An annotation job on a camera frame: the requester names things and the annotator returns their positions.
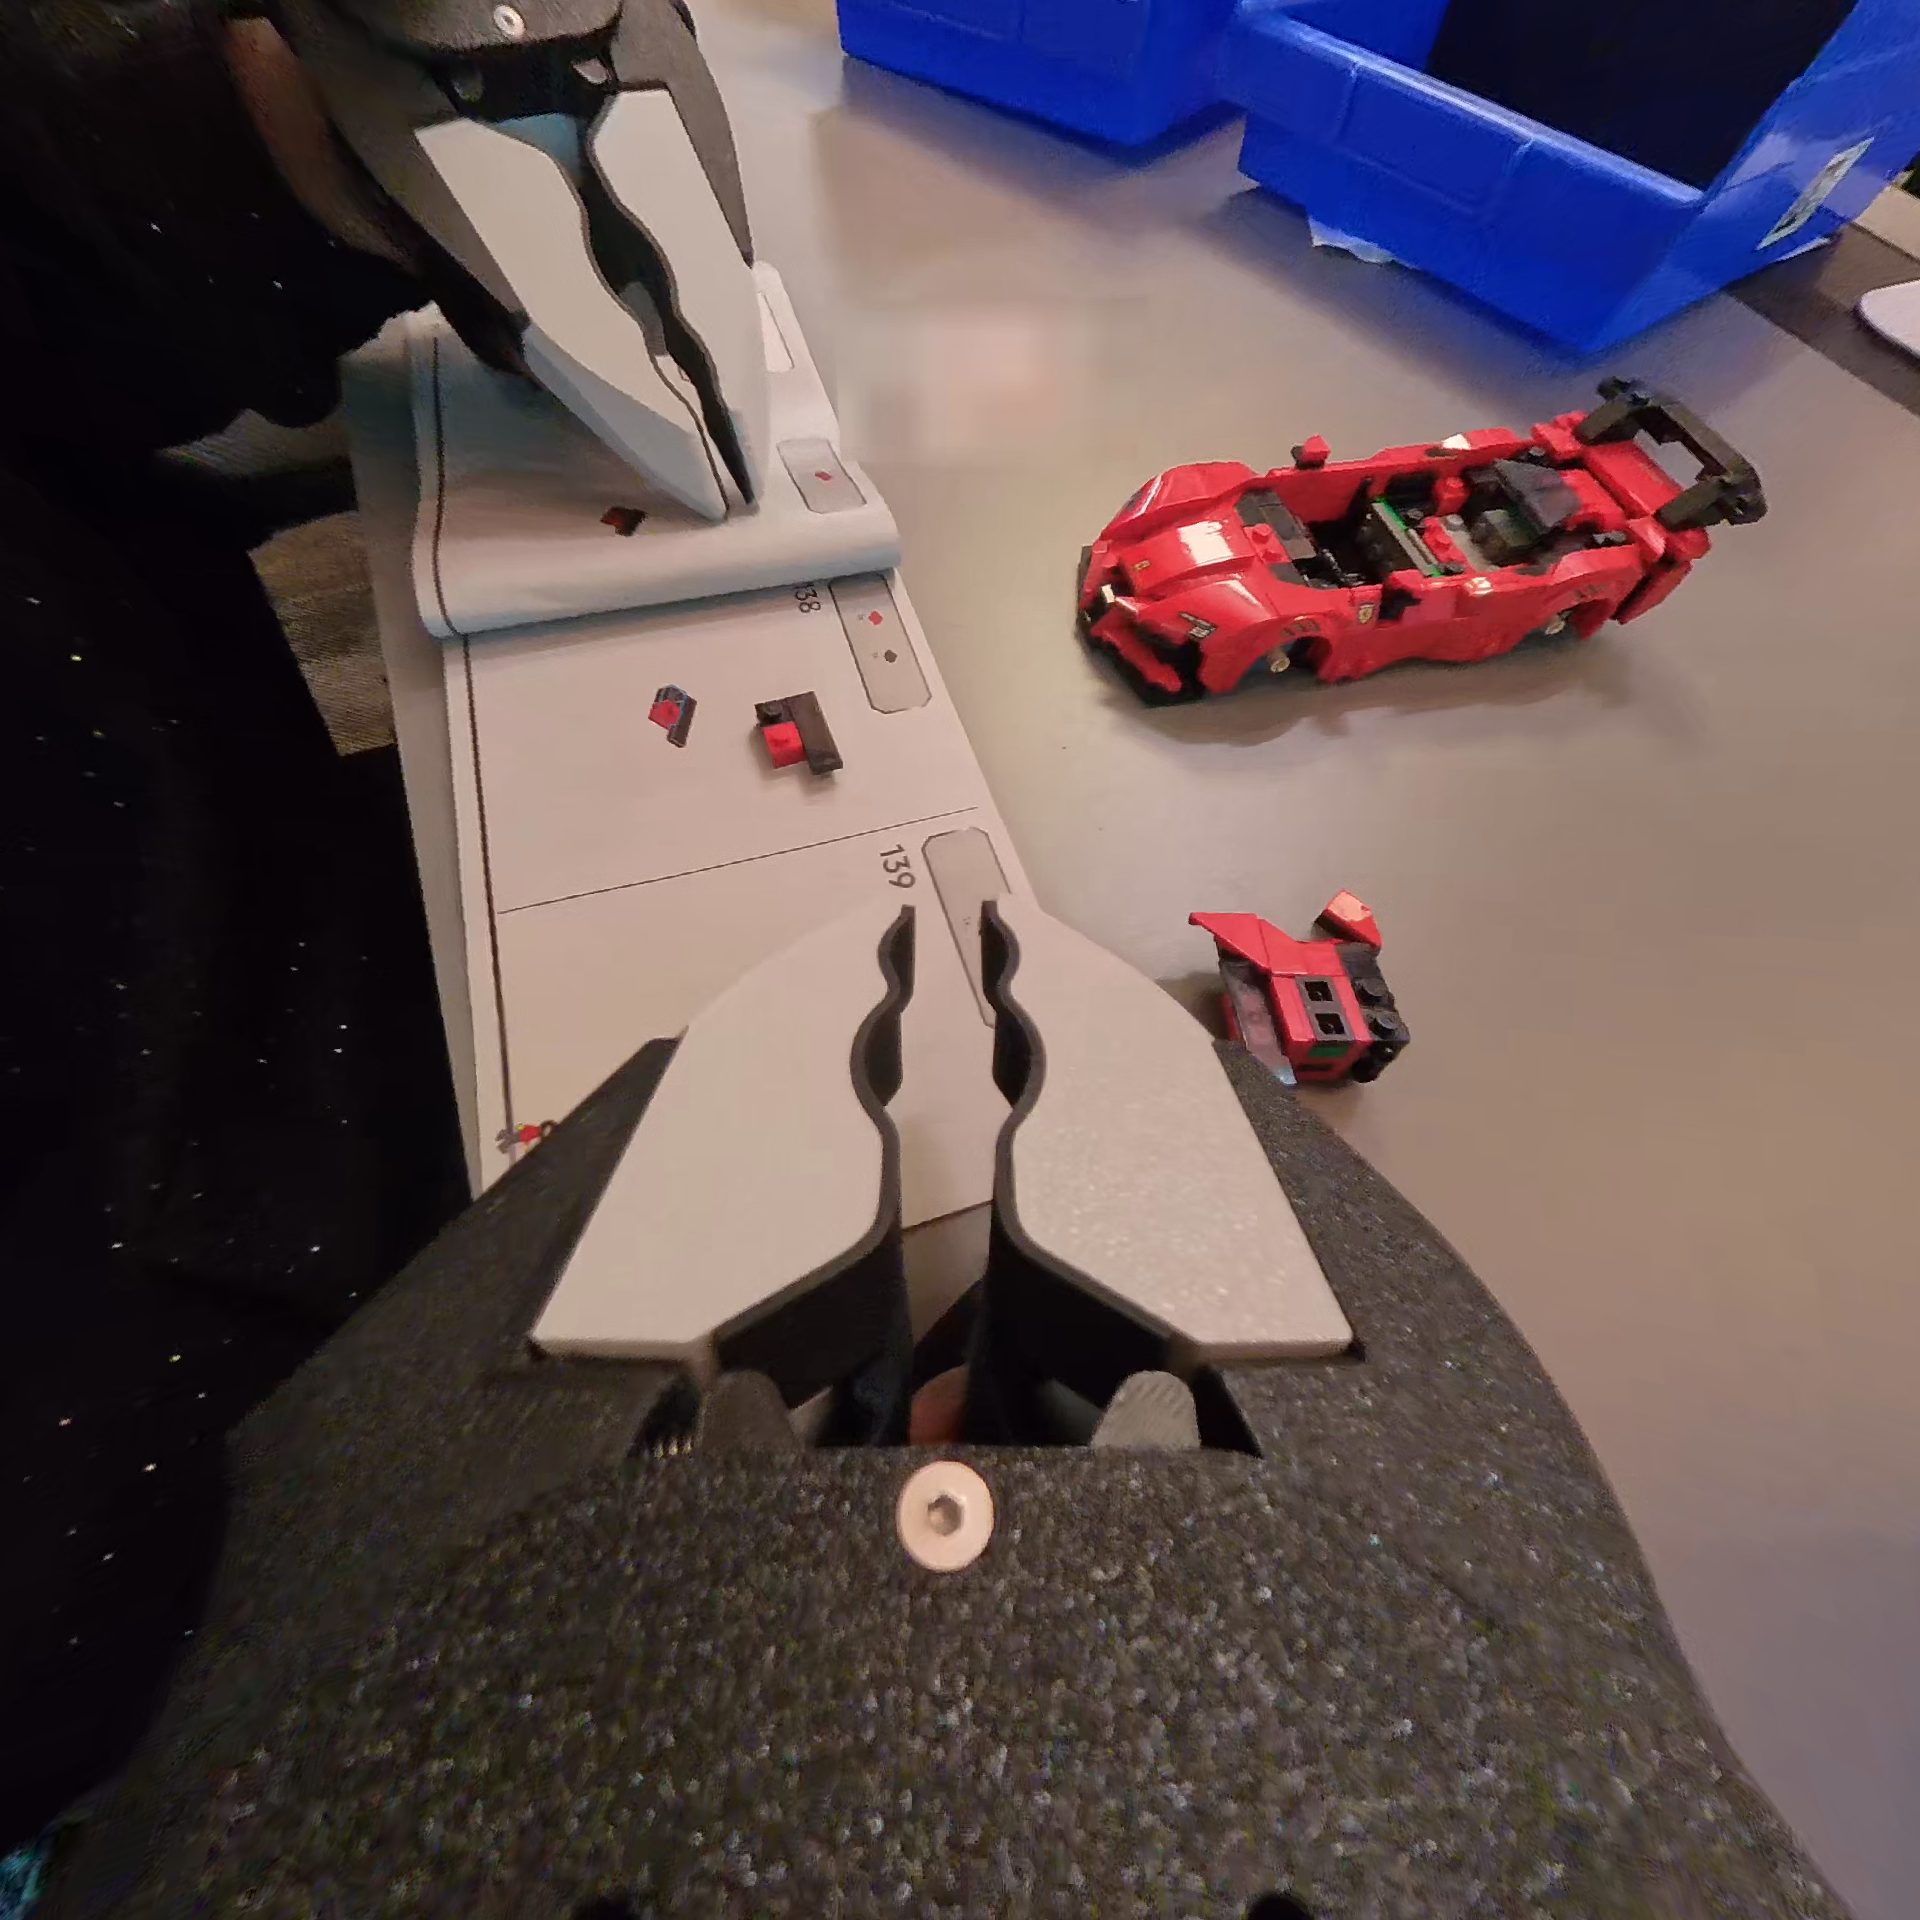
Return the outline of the white instruction booklet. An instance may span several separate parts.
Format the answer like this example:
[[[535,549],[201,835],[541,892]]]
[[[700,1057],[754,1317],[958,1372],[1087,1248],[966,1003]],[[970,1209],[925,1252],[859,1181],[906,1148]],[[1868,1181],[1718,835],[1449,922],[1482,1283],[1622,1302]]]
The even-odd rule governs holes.
[[[690,557],[560,410],[508,392],[437,311],[346,369],[352,475],[472,1193],[642,1043],[869,897],[917,910],[894,1116],[903,1218],[988,1196],[995,1097],[981,897],[1057,919],[1195,1005],[1207,961],[1175,851],[1112,818],[1073,733],[1140,715],[1085,654],[1085,520],[1046,468],[962,472],[936,532],[826,526],[767,586],[642,603],[634,551]],[[755,704],[818,693],[844,765],[767,767]]]

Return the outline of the red black brick subassembly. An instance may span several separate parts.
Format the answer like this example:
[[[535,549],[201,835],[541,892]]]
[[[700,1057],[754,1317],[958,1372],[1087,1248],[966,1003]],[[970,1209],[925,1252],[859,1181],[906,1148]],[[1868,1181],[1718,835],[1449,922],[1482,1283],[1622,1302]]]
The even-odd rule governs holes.
[[[1285,1088],[1366,1085],[1408,1048],[1378,917],[1351,890],[1332,894],[1308,938],[1240,911],[1194,911],[1188,926],[1211,940],[1228,1036]]]

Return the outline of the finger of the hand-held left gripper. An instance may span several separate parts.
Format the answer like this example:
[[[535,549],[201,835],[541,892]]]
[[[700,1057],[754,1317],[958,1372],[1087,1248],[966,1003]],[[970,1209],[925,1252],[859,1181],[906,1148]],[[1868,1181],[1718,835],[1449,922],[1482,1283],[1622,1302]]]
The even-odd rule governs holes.
[[[654,491],[721,521],[745,502],[707,443],[700,398],[666,352],[631,243],[592,175],[593,120],[572,167],[551,146],[573,122],[554,112],[456,117],[418,142],[502,270],[532,377]]]
[[[666,353],[739,500],[758,500],[758,287],[680,109],[662,88],[614,93],[587,165],[636,257]]]

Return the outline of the blue plastic storage bin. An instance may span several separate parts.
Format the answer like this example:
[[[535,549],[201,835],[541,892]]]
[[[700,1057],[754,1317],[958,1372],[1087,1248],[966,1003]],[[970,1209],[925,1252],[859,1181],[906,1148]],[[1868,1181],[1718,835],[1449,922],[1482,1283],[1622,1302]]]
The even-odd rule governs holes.
[[[1574,352],[1824,243],[1915,157],[1914,2],[1241,4],[1240,172]]]
[[[1234,2],[838,2],[844,53],[1137,150],[1223,106]]]

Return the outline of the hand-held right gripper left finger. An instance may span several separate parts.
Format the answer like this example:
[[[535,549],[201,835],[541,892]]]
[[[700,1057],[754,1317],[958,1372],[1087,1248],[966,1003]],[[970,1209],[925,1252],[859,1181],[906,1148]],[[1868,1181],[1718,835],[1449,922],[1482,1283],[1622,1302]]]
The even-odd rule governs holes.
[[[864,903],[701,1007],[533,1325],[544,1356],[828,1389],[903,1316],[900,1016],[916,911]]]

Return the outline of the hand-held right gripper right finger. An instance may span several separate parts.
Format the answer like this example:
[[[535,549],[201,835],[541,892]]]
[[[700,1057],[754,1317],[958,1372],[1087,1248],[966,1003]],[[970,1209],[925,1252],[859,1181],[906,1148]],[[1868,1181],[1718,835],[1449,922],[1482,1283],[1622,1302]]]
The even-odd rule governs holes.
[[[988,1296],[1038,1367],[1324,1360],[1353,1337],[1203,1026],[1031,900],[979,910],[1006,1100]]]

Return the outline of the small black red brick assembly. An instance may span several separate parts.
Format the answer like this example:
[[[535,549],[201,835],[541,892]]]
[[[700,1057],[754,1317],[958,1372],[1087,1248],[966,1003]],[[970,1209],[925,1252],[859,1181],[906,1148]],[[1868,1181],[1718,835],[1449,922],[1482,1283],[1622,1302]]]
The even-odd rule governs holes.
[[[813,777],[831,777],[846,765],[811,688],[755,702],[754,732],[767,767],[775,772],[802,767]]]

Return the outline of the red brick-built toy car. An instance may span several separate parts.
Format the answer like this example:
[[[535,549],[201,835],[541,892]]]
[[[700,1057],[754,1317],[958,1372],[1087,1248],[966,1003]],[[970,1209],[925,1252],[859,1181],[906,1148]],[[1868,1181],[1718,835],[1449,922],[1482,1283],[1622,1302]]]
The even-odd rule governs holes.
[[[1759,470],[1687,403],[1609,375],[1587,410],[1524,429],[1165,468],[1082,551],[1073,616],[1147,705],[1350,684],[1590,640],[1765,510]]]

